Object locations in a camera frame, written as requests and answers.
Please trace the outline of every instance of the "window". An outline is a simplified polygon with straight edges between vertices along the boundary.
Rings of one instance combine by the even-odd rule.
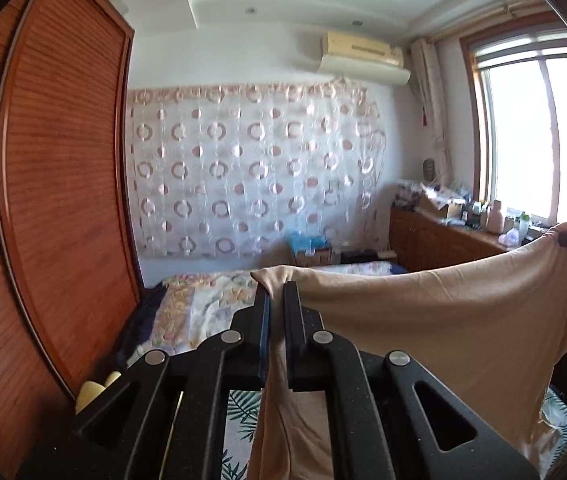
[[[482,198],[567,222],[567,29],[537,24],[466,50],[483,123]]]

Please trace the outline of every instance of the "beige fabric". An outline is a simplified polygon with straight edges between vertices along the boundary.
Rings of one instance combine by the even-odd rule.
[[[539,409],[567,350],[567,248],[557,232],[479,262],[400,276],[343,276],[298,267],[253,272],[272,295],[268,384],[251,480],[332,478],[322,393],[292,393],[285,376],[282,286],[359,349],[413,355],[526,457],[547,446]]]

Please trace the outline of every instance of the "bed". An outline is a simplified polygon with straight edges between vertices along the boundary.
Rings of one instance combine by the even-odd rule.
[[[389,276],[406,272],[403,267],[389,262],[316,269],[365,276]],[[227,330],[233,314],[253,304],[256,289],[257,282],[252,279],[249,270],[178,274],[167,278],[156,291],[155,298],[151,297],[150,304],[147,304],[150,315],[146,312],[145,316],[134,321],[137,324],[146,323],[146,334],[139,344],[128,347],[125,364],[121,367],[131,366],[152,349],[161,349],[169,355],[175,355],[197,348],[204,339]],[[260,392],[230,392],[222,462],[223,480],[243,480],[246,477],[260,399]],[[567,450],[567,406],[548,389],[542,412],[561,434],[551,463],[547,465],[549,470]]]

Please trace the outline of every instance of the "silver screw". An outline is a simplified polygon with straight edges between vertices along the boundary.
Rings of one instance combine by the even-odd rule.
[[[330,343],[333,339],[332,334],[327,330],[317,330],[317,332],[312,335],[312,338],[322,345]]]
[[[166,354],[164,354],[164,352],[162,352],[161,350],[151,350],[144,357],[144,361],[152,366],[160,365],[165,360],[166,360]]]
[[[388,359],[395,366],[406,366],[410,362],[410,356],[401,350],[390,352]]]
[[[222,334],[222,341],[224,343],[238,343],[241,341],[241,334],[236,330],[227,330]]]

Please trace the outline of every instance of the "white wall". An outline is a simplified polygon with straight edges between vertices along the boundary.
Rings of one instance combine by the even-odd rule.
[[[136,37],[132,44],[128,86],[133,89],[329,80],[329,76],[316,73],[324,32],[323,28],[307,25],[251,23]],[[385,174],[379,183],[384,207],[379,208],[377,220],[379,236],[385,245],[391,183],[421,175],[422,115],[408,86],[372,83],[367,86],[377,101],[387,139]],[[214,272],[276,263],[279,262],[140,257],[147,286],[180,272]]]
[[[472,189],[475,177],[475,134],[468,75],[461,44],[452,39],[437,45],[446,101],[446,141],[457,185]]]

